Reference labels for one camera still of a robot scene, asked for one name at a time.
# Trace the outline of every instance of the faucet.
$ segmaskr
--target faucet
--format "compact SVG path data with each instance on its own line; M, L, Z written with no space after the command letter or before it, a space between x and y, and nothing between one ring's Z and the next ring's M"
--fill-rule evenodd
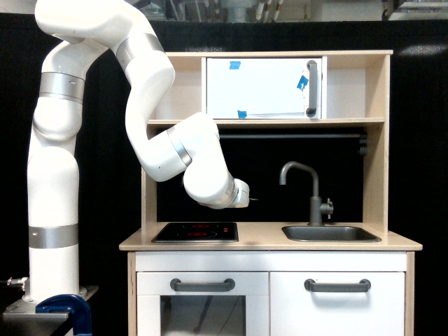
M313 195L309 199L309 223L308 226L324 226L322 215L328 215L328 219L333 214L333 202L327 199L327 203L322 203L319 197L319 177L316 170L305 164L290 161L286 163L280 171L280 185L286 185L286 175L290 168L297 168L309 172L313 177Z

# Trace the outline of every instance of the blue clamp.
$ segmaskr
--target blue clamp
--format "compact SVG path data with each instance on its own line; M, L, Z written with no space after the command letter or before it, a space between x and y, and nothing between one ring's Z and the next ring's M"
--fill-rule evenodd
M36 306L36 313L69 312L74 336L92 336L92 315L87 302L74 294L49 297Z

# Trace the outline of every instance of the red burner light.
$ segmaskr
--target red burner light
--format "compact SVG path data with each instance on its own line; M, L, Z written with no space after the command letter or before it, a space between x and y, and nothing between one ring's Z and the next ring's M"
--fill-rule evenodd
M191 227L195 229L207 229L210 228L210 224L194 224Z
M187 234L190 237L205 237L207 236L206 232L190 232Z

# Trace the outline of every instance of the gray sink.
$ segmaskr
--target gray sink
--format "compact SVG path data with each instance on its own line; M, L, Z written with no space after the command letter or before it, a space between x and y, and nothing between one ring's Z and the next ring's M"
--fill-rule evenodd
M285 226L287 238L298 242L380 242L381 239L360 227L351 226Z

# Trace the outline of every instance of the black stovetop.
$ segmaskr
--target black stovetop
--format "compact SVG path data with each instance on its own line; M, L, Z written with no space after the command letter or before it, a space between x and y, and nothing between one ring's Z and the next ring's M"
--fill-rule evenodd
M168 223L152 242L238 242L237 224L231 222Z

